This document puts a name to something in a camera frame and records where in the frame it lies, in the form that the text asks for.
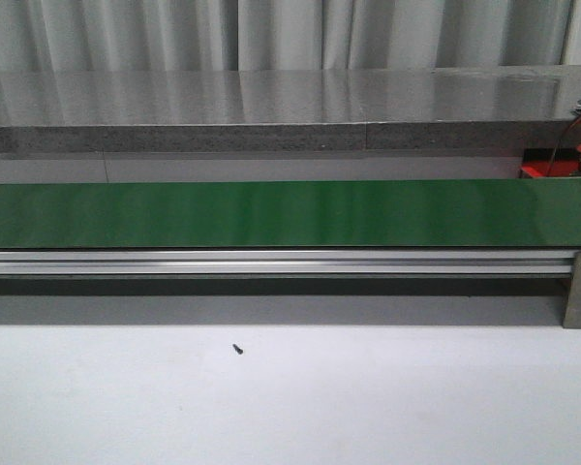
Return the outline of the red plastic bin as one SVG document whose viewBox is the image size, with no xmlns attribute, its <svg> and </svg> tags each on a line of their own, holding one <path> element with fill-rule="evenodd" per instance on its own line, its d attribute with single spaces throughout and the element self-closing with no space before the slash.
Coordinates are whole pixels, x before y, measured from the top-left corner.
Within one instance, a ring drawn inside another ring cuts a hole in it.
<svg viewBox="0 0 581 465">
<path fill-rule="evenodd" d="M 559 149 L 556 152 L 553 164 L 551 149 L 526 150 L 520 167 L 521 178 L 542 177 L 572 177 L 570 174 L 577 169 L 578 153 L 575 149 Z"/>
</svg>

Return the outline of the green conveyor belt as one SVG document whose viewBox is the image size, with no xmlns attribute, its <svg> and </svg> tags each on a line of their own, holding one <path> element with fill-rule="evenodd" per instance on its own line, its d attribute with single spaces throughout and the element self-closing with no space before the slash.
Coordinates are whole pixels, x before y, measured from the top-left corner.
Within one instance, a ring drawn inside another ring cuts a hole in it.
<svg viewBox="0 0 581 465">
<path fill-rule="evenodd" d="M 581 179 L 0 184 L 0 249 L 581 247 Z"/>
</svg>

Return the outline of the white pleated curtain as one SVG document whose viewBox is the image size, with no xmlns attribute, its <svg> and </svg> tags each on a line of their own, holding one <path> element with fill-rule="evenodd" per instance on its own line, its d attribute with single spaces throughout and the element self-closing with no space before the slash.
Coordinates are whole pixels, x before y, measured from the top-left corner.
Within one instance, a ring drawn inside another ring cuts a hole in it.
<svg viewBox="0 0 581 465">
<path fill-rule="evenodd" d="M 553 65 L 569 1 L 0 1 L 0 72 Z"/>
</svg>

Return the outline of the aluminium conveyor rail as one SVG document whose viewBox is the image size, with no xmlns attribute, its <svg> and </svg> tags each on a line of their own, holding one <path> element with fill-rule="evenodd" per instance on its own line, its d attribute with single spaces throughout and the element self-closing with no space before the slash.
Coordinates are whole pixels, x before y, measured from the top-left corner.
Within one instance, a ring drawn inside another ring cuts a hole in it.
<svg viewBox="0 0 581 465">
<path fill-rule="evenodd" d="M 569 274 L 573 250 L 0 251 L 0 275 Z"/>
</svg>

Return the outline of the grey stone counter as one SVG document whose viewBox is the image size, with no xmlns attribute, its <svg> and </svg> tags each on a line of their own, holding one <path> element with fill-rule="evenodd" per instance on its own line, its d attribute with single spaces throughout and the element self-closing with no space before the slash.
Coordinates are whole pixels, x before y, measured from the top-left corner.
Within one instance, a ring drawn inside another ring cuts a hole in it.
<svg viewBox="0 0 581 465">
<path fill-rule="evenodd" d="M 581 65 L 0 73 L 0 153 L 548 148 Z"/>
</svg>

